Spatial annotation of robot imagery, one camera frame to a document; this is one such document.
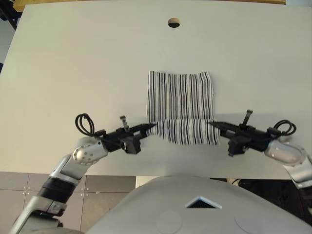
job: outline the striped cloth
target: striped cloth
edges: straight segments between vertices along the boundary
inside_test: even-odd
[[[208,72],[167,74],[150,71],[147,121],[156,123],[147,134],[182,145],[219,144],[214,118],[214,91]]]

